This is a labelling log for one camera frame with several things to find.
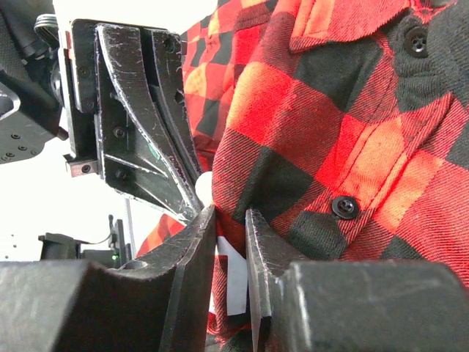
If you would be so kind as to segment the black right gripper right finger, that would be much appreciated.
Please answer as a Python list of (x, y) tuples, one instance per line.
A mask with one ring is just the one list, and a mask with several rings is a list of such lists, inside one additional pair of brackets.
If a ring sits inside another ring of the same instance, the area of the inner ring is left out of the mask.
[(466, 351), (468, 293), (427, 261), (314, 261), (245, 215), (255, 351)]

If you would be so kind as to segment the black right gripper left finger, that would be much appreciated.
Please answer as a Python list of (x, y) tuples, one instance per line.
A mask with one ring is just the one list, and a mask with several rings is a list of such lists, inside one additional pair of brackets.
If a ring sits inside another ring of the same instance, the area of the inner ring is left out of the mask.
[(203, 351), (214, 207), (119, 269), (83, 260), (1, 264), (3, 351)]

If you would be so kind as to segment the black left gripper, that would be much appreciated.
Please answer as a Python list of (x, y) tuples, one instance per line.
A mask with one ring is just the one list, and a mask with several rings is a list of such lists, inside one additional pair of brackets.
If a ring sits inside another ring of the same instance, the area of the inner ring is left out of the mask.
[(37, 17), (34, 31), (55, 51), (66, 111), (73, 177), (96, 173), (120, 194), (182, 224), (202, 205), (202, 173), (182, 84), (178, 34), (56, 15)]

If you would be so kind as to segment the red black plaid shirt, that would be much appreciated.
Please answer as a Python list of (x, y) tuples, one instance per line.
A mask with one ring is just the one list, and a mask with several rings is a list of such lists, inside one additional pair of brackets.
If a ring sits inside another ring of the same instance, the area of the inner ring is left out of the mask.
[(208, 351), (252, 349), (232, 311), (248, 208), (313, 260), (468, 282), (466, 1), (220, 1), (182, 38), (218, 218)]

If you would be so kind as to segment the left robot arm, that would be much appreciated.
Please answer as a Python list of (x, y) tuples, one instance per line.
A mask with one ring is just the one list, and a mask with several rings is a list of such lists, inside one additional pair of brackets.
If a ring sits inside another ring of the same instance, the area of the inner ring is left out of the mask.
[(1, 162), (68, 140), (73, 177), (183, 224), (202, 210), (182, 84), (187, 44), (166, 29), (76, 18), (50, 1), (1, 3)]

